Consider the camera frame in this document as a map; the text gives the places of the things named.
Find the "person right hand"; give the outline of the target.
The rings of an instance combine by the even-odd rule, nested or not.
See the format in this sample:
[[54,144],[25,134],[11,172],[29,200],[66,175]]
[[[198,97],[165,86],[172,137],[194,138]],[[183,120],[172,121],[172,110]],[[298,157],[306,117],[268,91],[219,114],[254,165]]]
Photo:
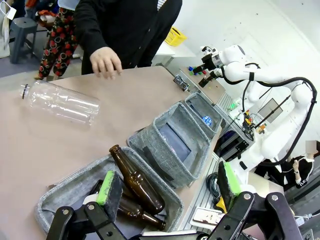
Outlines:
[[93,73],[97,77],[114,79],[116,75],[120,75],[123,71],[120,58],[110,47],[97,49],[90,55],[89,60]]

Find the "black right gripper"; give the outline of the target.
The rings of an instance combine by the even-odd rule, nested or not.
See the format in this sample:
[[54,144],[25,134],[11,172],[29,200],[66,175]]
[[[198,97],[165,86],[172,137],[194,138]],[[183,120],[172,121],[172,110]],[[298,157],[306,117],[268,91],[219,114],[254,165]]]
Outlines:
[[210,81],[216,80],[218,78],[218,76],[212,70],[221,68],[222,61],[218,53],[207,54],[201,60],[203,64],[193,68],[192,73],[194,75],[197,75],[205,70],[211,71],[208,76],[205,75],[204,78],[198,83],[200,87],[204,88]]

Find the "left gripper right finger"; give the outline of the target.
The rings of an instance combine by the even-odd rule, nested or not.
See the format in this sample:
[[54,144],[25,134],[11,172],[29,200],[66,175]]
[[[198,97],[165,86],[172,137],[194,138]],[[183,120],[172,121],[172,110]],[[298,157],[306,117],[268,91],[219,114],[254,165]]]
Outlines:
[[243,229],[257,225],[266,240],[301,240],[291,208],[280,192],[266,197],[245,191],[228,162],[218,165],[217,183],[227,213],[208,236],[209,240],[236,240]]

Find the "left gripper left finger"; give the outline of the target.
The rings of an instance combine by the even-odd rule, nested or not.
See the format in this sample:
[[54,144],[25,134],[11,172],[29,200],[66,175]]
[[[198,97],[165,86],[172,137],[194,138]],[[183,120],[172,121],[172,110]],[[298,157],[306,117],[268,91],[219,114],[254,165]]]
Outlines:
[[62,206],[52,220],[48,240],[84,240],[96,233],[101,240],[124,240],[115,225],[123,193],[122,180],[117,172],[108,171],[97,197],[78,209]]

